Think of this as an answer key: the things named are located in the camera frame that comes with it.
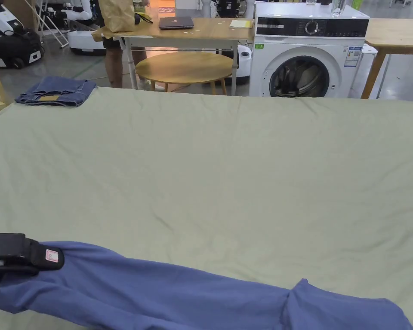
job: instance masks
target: washing machine drum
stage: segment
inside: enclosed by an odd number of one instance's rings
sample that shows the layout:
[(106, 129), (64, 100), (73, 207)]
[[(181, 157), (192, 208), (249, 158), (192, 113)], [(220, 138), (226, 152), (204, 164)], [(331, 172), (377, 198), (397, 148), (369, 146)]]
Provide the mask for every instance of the washing machine drum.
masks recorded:
[(323, 97), (329, 88), (329, 72), (311, 56), (290, 58), (271, 76), (269, 92), (277, 97)]

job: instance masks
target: sneaker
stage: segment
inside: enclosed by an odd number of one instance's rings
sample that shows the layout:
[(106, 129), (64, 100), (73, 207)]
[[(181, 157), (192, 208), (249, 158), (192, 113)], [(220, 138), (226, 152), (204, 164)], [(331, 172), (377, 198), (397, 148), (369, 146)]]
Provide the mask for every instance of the sneaker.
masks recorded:
[[(151, 91), (151, 81), (148, 79), (144, 79), (144, 80), (139, 80), (138, 81), (138, 87), (139, 89), (143, 90), (143, 91)], [(165, 88), (156, 84), (154, 86), (154, 91), (155, 92), (164, 92)]]

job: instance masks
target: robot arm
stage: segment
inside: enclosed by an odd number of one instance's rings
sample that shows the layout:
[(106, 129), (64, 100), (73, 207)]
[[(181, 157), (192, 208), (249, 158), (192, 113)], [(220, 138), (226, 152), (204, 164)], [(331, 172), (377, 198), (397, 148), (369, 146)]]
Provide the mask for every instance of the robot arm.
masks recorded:
[(0, 281), (7, 273), (33, 276), (40, 270), (58, 270), (63, 265), (60, 249), (40, 244), (24, 234), (0, 233)]
[(82, 7), (72, 7), (72, 10), (64, 9), (63, 13), (66, 14), (66, 17), (70, 21), (83, 20), (87, 21), (92, 19), (92, 6), (90, 5), (90, 0), (81, 0)]

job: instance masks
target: white mobile robot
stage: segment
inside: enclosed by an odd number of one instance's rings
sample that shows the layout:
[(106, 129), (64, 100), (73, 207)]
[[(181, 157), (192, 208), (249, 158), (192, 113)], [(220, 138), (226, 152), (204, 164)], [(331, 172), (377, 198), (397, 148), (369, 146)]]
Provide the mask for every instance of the white mobile robot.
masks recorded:
[(106, 49), (102, 42), (92, 38), (92, 32), (99, 29), (92, 0), (81, 0), (81, 6), (66, 3), (64, 9), (55, 12), (52, 7), (47, 8), (50, 15), (68, 21), (68, 45), (74, 54), (104, 55)]
[(25, 29), (0, 0), (0, 67), (22, 69), (43, 54), (38, 34)]

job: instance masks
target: shorts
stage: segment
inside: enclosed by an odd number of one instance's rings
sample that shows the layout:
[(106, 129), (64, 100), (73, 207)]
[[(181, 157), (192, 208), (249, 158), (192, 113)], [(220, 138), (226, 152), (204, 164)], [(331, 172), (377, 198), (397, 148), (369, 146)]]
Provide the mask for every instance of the shorts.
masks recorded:
[(113, 40), (112, 38), (108, 39), (108, 38), (102, 37), (102, 44), (104, 45), (105, 49), (121, 49), (119, 40)]

